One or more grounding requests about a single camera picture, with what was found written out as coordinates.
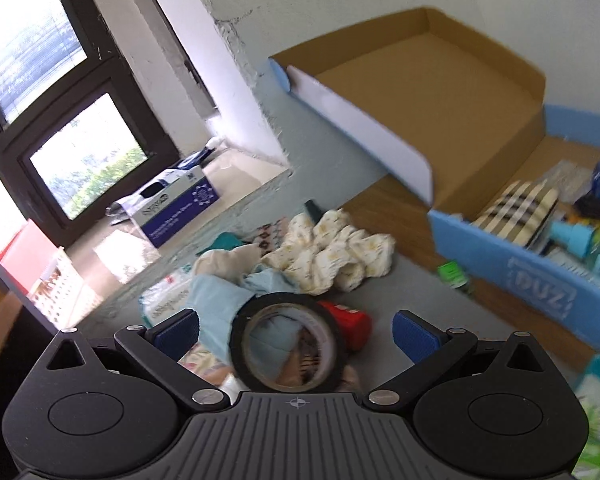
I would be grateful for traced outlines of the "black tape roll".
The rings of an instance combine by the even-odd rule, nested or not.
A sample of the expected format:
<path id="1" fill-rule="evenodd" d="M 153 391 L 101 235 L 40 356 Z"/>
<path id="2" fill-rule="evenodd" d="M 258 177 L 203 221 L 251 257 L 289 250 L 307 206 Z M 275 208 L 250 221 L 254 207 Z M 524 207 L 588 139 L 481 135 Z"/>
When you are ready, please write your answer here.
<path id="1" fill-rule="evenodd" d="M 291 292 L 249 299 L 234 317 L 228 348 L 236 377 L 257 392 L 333 392 L 346 369 L 334 316 Z"/>

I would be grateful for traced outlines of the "white wet wipes pack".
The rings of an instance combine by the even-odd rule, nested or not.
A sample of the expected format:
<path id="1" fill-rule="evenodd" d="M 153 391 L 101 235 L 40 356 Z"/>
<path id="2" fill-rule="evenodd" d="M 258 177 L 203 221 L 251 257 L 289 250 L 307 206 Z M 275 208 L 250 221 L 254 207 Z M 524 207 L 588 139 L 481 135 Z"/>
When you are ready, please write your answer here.
<path id="1" fill-rule="evenodd" d="M 193 276 L 193 265 L 186 263 L 140 294 L 140 315 L 146 326 L 154 327 L 185 307 Z"/>

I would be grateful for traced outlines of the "light blue cloth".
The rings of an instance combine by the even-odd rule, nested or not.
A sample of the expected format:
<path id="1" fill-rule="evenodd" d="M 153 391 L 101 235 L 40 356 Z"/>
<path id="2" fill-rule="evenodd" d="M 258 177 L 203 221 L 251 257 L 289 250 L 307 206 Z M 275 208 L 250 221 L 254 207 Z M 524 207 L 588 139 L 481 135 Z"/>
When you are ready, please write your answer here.
<path id="1" fill-rule="evenodd" d="M 189 284 L 186 307 L 199 318 L 199 342 L 218 360 L 230 364 L 230 330 L 234 317 L 250 299 L 271 292 L 300 292 L 299 286 L 279 270 L 258 264 L 242 274 L 238 283 L 215 275 L 197 274 Z"/>

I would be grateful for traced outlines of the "red cylinder can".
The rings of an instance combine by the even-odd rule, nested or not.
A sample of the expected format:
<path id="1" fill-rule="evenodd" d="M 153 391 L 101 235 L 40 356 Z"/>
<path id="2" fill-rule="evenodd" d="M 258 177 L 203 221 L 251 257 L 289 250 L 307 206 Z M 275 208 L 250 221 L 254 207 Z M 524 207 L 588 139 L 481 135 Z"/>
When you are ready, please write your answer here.
<path id="1" fill-rule="evenodd" d="M 373 322 L 370 316 L 344 304 L 335 304 L 328 300 L 320 300 L 318 303 L 336 321 L 347 352 L 360 352 L 366 346 L 372 332 Z"/>

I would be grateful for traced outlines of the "small green packet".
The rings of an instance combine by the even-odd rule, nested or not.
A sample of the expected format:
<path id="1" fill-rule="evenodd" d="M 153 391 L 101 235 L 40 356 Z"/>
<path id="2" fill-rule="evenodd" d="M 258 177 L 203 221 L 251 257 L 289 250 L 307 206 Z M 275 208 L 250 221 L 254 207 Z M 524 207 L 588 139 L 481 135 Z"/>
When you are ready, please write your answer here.
<path id="1" fill-rule="evenodd" d="M 447 261 L 437 267 L 440 280 L 452 289 L 470 295 L 472 291 L 471 279 L 456 261 Z"/>

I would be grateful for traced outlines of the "red white container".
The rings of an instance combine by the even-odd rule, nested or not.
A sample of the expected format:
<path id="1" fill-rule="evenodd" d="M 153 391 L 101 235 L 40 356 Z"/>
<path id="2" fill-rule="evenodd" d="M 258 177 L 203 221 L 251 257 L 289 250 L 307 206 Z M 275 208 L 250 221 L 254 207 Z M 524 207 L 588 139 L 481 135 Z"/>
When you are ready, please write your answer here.
<path id="1" fill-rule="evenodd" d="M 0 263 L 58 330 L 77 326 L 102 302 L 65 249 L 55 246 L 32 220 L 0 252 Z"/>

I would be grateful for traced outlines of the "blue glove box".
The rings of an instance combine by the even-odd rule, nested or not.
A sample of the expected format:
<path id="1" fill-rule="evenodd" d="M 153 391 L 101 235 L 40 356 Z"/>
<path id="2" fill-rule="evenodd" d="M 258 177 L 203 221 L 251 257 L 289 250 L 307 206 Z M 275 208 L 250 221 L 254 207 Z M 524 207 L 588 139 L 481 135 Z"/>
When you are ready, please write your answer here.
<path id="1" fill-rule="evenodd" d="M 160 248 L 219 198 L 199 166 L 167 169 L 114 202 L 108 214 L 124 212 L 151 245 Z"/>

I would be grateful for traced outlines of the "cream patterned cloth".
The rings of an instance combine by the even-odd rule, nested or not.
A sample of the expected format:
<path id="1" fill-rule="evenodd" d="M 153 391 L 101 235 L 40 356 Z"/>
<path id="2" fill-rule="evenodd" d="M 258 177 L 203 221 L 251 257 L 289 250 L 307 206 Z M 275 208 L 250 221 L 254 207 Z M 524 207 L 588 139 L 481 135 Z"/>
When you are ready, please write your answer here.
<path id="1" fill-rule="evenodd" d="M 350 292 L 366 278 L 387 275 L 395 247 L 391 235 L 370 234 L 354 226 L 344 210 L 332 209 L 319 222 L 297 214 L 282 244 L 261 262 L 282 272 L 305 294 L 318 296 L 332 288 Z"/>

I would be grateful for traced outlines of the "plaid fabric pouch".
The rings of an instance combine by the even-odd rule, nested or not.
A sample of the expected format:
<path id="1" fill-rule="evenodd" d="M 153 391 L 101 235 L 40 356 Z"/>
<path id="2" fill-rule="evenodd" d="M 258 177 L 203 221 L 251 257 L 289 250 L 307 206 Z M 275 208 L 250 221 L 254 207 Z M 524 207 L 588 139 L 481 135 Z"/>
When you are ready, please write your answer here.
<path id="1" fill-rule="evenodd" d="M 472 225 L 519 247 L 528 247 L 558 204 L 559 192 L 545 182 L 515 181 Z"/>

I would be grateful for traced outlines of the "blue cardboard storage box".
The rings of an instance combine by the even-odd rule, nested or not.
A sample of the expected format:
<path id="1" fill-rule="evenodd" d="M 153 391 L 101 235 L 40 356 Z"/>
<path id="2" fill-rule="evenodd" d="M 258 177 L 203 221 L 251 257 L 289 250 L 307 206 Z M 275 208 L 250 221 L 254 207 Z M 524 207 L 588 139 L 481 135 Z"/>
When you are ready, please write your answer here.
<path id="1" fill-rule="evenodd" d="M 330 32 L 271 64 L 412 192 L 441 257 L 600 350 L 600 288 L 475 226 L 507 185 L 564 159 L 600 162 L 600 115 L 546 104 L 534 65 L 434 8 Z"/>

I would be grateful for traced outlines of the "light blue spray bottle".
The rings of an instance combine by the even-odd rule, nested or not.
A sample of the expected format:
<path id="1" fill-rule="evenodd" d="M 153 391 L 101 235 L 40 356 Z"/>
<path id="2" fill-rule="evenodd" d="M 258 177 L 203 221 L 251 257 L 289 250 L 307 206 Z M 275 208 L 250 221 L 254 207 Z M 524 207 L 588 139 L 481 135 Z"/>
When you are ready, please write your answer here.
<path id="1" fill-rule="evenodd" d="M 550 240 L 577 259 L 591 259 L 600 253 L 600 224 L 553 221 Z"/>

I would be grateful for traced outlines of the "window frame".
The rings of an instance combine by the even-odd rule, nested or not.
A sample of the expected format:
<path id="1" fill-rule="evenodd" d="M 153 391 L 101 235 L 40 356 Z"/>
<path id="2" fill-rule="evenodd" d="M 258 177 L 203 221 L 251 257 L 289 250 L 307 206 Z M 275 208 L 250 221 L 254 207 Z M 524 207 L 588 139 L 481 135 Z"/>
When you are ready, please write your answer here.
<path id="1" fill-rule="evenodd" d="M 178 156 L 94 0 L 0 0 L 0 181 L 54 243 Z"/>

